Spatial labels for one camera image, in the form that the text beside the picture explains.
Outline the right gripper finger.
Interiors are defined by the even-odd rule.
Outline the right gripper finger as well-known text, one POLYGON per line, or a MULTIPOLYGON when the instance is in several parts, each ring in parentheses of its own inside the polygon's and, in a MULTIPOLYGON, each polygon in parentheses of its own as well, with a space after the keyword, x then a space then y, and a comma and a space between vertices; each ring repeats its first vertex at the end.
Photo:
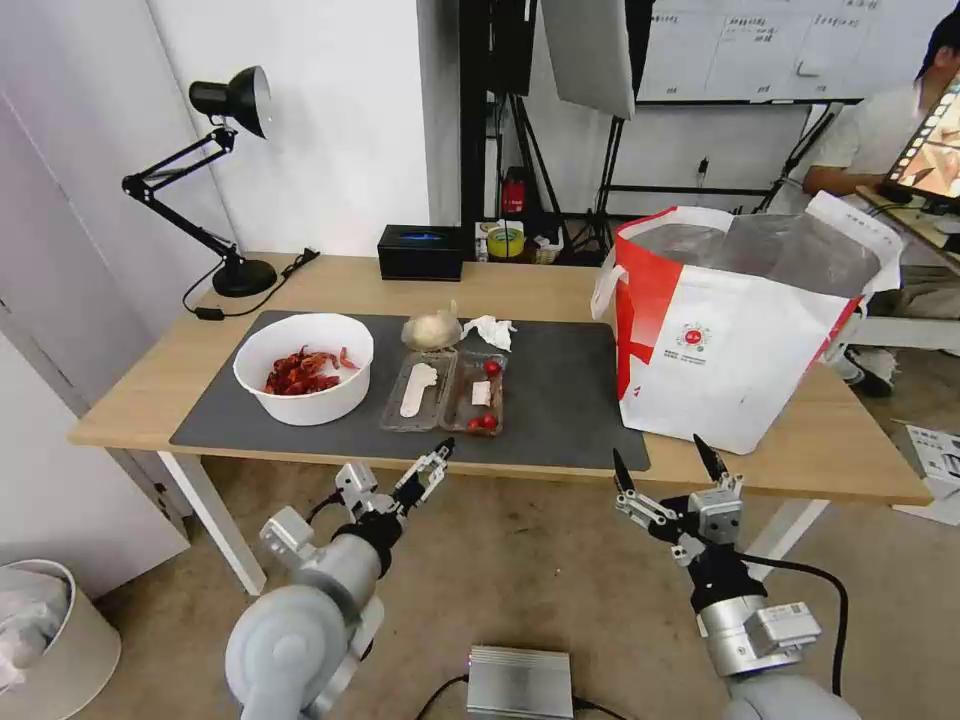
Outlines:
POLYGON ((646 529, 651 537, 665 543, 678 543, 686 530, 687 497, 674 496, 660 502, 638 492, 616 448, 612 455, 617 488, 615 508, 646 529))
POLYGON ((733 494, 740 494, 742 492, 743 476, 731 473, 719 453, 699 435, 694 434, 693 441, 707 474, 715 486, 733 494))

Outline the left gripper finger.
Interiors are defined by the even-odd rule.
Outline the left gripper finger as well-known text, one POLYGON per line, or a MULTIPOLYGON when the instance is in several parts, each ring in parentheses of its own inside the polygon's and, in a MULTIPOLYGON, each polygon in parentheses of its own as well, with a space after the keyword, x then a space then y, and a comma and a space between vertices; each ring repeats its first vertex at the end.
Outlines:
POLYGON ((443 480, 443 469, 411 469, 393 489, 396 514, 406 517, 413 508, 423 504, 443 480))
POLYGON ((446 438, 430 453, 421 456, 405 474, 405 483, 413 483, 422 489, 435 489, 445 478, 455 445, 454 438, 446 438))

